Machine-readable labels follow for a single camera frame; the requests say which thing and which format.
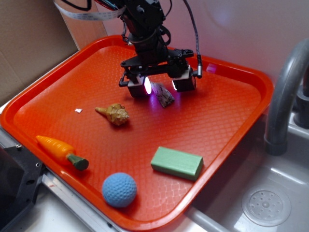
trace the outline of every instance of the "orange carrot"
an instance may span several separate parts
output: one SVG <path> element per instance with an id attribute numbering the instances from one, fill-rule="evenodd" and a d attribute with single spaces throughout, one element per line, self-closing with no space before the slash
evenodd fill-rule
<path id="1" fill-rule="evenodd" d="M 38 135 L 36 139 L 39 145 L 60 164 L 73 164 L 75 168 L 82 171 L 88 168 L 89 161 L 75 155 L 73 146 L 54 138 Z"/>

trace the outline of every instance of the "white wall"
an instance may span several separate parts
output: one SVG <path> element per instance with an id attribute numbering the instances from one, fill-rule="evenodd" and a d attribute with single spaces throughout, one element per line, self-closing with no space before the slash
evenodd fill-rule
<path id="1" fill-rule="evenodd" d="M 198 28 L 201 54 L 263 71 L 273 82 L 293 47 L 309 37 L 309 0 L 188 2 Z M 169 1 L 160 3 L 167 12 Z M 104 22 L 104 26 L 109 35 L 122 33 L 119 19 Z M 182 0 L 173 0 L 164 26 L 172 34 L 172 47 L 195 51 L 194 31 Z"/>

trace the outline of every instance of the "tray rim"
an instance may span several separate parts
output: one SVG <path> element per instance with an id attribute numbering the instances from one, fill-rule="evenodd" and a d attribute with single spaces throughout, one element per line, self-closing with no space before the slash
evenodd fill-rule
<path id="1" fill-rule="evenodd" d="M 93 43 L 86 46 L 81 51 L 77 52 L 66 61 L 62 62 L 50 72 L 45 74 L 41 79 L 30 85 L 28 88 L 20 92 L 15 98 L 13 98 L 8 105 L 4 108 L 2 114 L 0 115 L 0 124 L 2 127 L 9 132 L 17 141 L 22 142 L 24 146 L 26 146 L 30 151 L 37 151 L 37 148 L 33 146 L 31 141 L 29 141 L 29 136 L 25 134 L 23 131 L 18 131 L 18 128 L 14 125 L 14 115 L 18 112 L 19 108 L 25 104 L 27 104 L 31 99 L 37 96 L 40 92 L 45 90 L 48 86 L 53 84 L 56 80 L 60 79 L 64 74 L 71 70 L 72 64 L 74 67 L 84 61 L 87 57 L 91 56 L 96 51 L 112 45 L 122 45 L 121 36 L 107 36 L 102 39 L 98 39 Z M 203 57 L 203 65 L 204 72 L 209 63 L 221 66 L 221 68 L 229 69 L 231 71 L 230 79 L 235 79 L 249 85 L 254 86 L 261 95 L 261 100 L 258 106 L 252 111 L 251 115 L 244 121 L 239 130 L 234 134 L 234 136 L 229 140 L 229 142 L 224 146 L 224 148 L 220 151 L 218 156 L 213 160 L 211 165 L 205 170 L 205 172 L 199 177 L 199 179 L 194 183 L 190 191 L 184 196 L 184 198 L 177 204 L 177 206 L 172 209 L 168 214 L 157 218 L 155 220 L 149 221 L 138 221 L 132 220 L 128 217 L 124 217 L 124 214 L 113 210 L 111 213 L 113 221 L 122 228 L 127 230 L 134 231 L 144 231 L 144 230 L 153 230 L 156 228 L 160 228 L 171 221 L 174 221 L 178 218 L 181 213 L 189 206 L 191 201 L 195 198 L 195 196 L 201 191 L 201 189 L 207 184 L 209 179 L 215 173 L 215 171 L 221 166 L 221 164 L 226 160 L 229 156 L 230 152 L 233 148 L 240 142 L 243 136 L 247 133 L 247 131 L 251 128 L 251 126 L 258 120 L 260 115 L 264 112 L 264 110 L 268 107 L 272 92 L 273 92 L 273 83 L 271 80 L 261 71 L 257 71 L 251 68 L 243 67 L 237 64 L 229 63 L 226 61 L 221 61 L 215 58 L 210 58 L 206 56 Z M 196 64 L 195 58 L 188 59 L 191 64 Z M 57 73 L 59 76 L 58 79 L 49 80 L 48 77 Z M 78 189 L 85 190 L 85 186 L 78 184 Z M 93 199 L 90 201 L 92 204 L 99 199 Z"/>

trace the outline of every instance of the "black metal frame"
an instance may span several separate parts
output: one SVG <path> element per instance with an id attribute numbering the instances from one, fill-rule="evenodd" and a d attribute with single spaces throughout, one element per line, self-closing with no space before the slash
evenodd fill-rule
<path id="1" fill-rule="evenodd" d="M 35 204 L 43 170 L 43 163 L 25 147 L 0 148 L 0 232 Z"/>

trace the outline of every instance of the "drain cover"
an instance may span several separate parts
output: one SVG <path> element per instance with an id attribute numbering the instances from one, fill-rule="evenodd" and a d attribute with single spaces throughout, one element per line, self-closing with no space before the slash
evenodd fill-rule
<path id="1" fill-rule="evenodd" d="M 242 198 L 245 215 L 260 226 L 277 226 L 290 215 L 288 196 L 273 186 L 258 185 L 247 191 Z"/>

